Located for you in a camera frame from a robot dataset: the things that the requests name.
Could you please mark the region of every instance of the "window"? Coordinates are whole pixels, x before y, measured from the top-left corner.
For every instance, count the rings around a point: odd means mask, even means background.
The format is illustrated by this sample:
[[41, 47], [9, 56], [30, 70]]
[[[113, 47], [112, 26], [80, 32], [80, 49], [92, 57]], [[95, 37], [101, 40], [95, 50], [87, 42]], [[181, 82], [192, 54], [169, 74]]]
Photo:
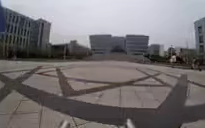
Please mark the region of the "window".
[[6, 35], [6, 41], [5, 42], [7, 43], [7, 41], [8, 41], [8, 35]]
[[11, 25], [10, 27], [11, 27], [10, 33], [13, 33], [13, 26]]
[[17, 31], [17, 27], [15, 26], [15, 30], [14, 30], [14, 33], [16, 33], [16, 31]]
[[199, 52], [200, 52], [200, 53], [203, 53], [203, 52], [204, 52], [204, 46], [203, 46], [203, 45], [200, 45], [200, 46], [199, 46]]
[[9, 32], [9, 29], [10, 29], [10, 25], [7, 24], [7, 25], [6, 25], [6, 31]]
[[19, 21], [19, 16], [17, 16], [16, 18], [16, 24], [18, 24], [18, 21]]
[[199, 43], [203, 43], [203, 36], [199, 36]]
[[12, 36], [9, 36], [9, 44], [12, 43]]
[[202, 33], [202, 26], [198, 27], [198, 33], [201, 34]]

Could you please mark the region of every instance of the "concrete surface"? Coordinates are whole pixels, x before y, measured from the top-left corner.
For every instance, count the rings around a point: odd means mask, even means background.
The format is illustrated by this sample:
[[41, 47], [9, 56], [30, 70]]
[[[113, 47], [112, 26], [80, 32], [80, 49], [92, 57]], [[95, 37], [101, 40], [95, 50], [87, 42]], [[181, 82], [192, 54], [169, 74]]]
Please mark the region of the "concrete surface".
[[0, 61], [0, 128], [205, 128], [205, 71]]

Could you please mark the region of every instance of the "ground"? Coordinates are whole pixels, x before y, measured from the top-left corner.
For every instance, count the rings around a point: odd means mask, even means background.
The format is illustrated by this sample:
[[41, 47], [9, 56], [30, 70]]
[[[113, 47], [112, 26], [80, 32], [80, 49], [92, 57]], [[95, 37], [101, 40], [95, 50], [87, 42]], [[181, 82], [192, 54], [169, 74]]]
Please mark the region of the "ground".
[[0, 128], [205, 128], [205, 71], [0, 61]]

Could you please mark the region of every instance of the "plaza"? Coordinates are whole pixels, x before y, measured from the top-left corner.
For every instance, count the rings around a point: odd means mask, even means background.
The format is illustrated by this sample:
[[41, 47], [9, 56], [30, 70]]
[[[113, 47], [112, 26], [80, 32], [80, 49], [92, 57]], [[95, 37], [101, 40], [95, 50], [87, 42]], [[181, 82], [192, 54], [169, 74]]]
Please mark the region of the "plaza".
[[205, 71], [0, 60], [0, 128], [205, 128]]

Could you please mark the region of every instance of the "overcast sky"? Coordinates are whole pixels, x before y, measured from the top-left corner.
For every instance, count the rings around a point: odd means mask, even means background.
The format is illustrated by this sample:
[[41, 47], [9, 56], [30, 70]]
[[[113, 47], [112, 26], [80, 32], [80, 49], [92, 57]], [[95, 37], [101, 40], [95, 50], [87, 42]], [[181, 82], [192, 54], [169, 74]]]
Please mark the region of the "overcast sky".
[[1, 0], [3, 6], [52, 23], [53, 44], [88, 35], [149, 35], [150, 44], [195, 47], [193, 22], [205, 17], [205, 0]]

